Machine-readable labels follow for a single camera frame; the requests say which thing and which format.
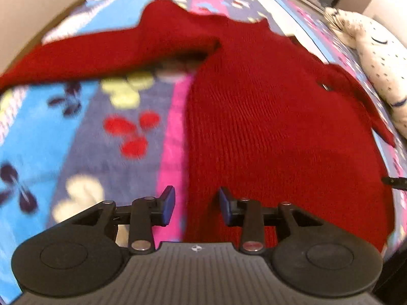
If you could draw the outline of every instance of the bed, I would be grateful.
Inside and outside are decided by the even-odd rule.
[[[86,0],[43,38],[135,26],[152,0]],[[337,63],[368,92],[395,134],[396,148],[374,134],[390,176],[406,176],[405,147],[350,52],[317,18],[287,0],[172,0],[200,14],[221,13],[295,35],[326,63]],[[185,225],[184,105],[198,60],[167,60],[121,78],[19,86],[0,102],[0,297],[20,290],[11,271],[15,248],[29,237],[104,199],[118,206],[177,191],[171,223],[154,230],[155,242],[178,241]],[[383,249],[392,255],[405,238],[406,194],[393,190],[395,223]],[[125,238],[126,230],[121,230]]]

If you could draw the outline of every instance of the metal screw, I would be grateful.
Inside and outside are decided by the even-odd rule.
[[[139,239],[132,243],[132,248],[137,251],[146,251],[151,248],[151,243],[144,239]]]
[[[249,252],[257,252],[263,249],[263,244],[256,241],[247,241],[243,243],[243,249]]]

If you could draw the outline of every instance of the plush toy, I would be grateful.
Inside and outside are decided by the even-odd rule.
[[[407,49],[384,26],[356,12],[326,8],[325,19],[339,40],[357,50],[365,74],[392,107],[395,127],[407,138]]]

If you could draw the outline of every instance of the red garment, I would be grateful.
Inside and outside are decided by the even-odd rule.
[[[0,85],[100,78],[185,52],[208,53],[186,108],[185,239],[237,239],[214,198],[227,186],[268,206],[291,201],[381,249],[394,217],[371,128],[394,145],[392,134],[352,76],[272,33],[266,20],[200,16],[157,0],[136,28],[36,48]]]

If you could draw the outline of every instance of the gray ridged plate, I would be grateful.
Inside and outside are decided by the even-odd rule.
[[[123,272],[98,291],[65,299],[46,298],[27,292],[13,304],[380,305],[381,303],[369,294],[332,300],[302,294],[278,280],[263,258],[241,254],[231,243],[162,243],[161,248],[153,254],[133,256]]]

